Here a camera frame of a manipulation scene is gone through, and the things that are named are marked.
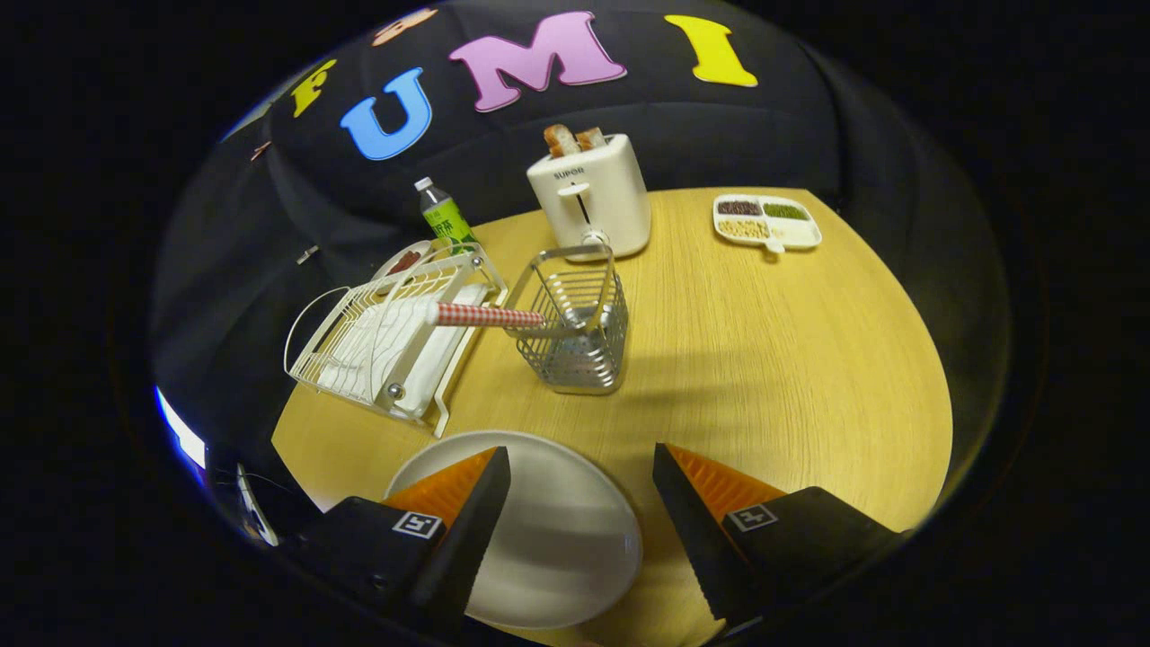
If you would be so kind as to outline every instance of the white toaster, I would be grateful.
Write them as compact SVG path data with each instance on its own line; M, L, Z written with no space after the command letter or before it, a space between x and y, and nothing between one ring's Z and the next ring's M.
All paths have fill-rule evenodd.
M615 256L623 256L651 238L651 200L631 140L626 134L605 139L606 146L547 155L527 169L527 178L560 247L604 242Z

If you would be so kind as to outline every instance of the bottle label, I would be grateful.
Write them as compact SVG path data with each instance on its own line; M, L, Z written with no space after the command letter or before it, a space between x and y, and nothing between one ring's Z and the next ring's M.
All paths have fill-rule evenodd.
M471 233L471 228L467 225L463 216L460 215L459 205L452 198L447 198L423 211L423 217L427 218L428 224L431 225L431 230L435 231L436 236L447 239L452 245L458 245L459 242L478 242ZM465 251L455 249L453 253L463 253Z

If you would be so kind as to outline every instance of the white wire dish rack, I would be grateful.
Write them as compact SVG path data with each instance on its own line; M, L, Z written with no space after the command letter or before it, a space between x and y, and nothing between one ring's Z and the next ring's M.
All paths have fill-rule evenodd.
M304 314L324 296L345 290L296 362L292 337ZM450 413L444 393L475 329L437 328L425 319L432 300L501 305L507 285L476 242L432 247L414 264L362 285L320 294L296 317L284 344L284 371L302 385L373 411L430 426L443 436Z

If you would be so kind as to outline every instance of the pink letter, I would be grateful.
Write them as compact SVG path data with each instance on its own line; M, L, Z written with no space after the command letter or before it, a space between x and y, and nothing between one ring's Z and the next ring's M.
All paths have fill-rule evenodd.
M542 92L551 80L551 64L558 57L564 66L559 82L565 85L589 85L621 78L627 68L612 61L591 31L591 11L568 11L539 21L530 47L521 47L503 38L484 36L447 55L463 61L471 71L481 113L498 110L519 100L520 91L507 87L499 72L509 75L528 87Z

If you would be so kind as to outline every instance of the green tea bottle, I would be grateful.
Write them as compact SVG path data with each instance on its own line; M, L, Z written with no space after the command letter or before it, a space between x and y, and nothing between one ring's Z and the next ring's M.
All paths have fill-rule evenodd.
M420 192L420 210L435 234L447 240L448 244L478 242L471 228L467 225L463 216L459 214L459 206L445 191L431 184L430 177L424 177L415 183L415 190ZM465 253L467 249L459 248L452 253Z

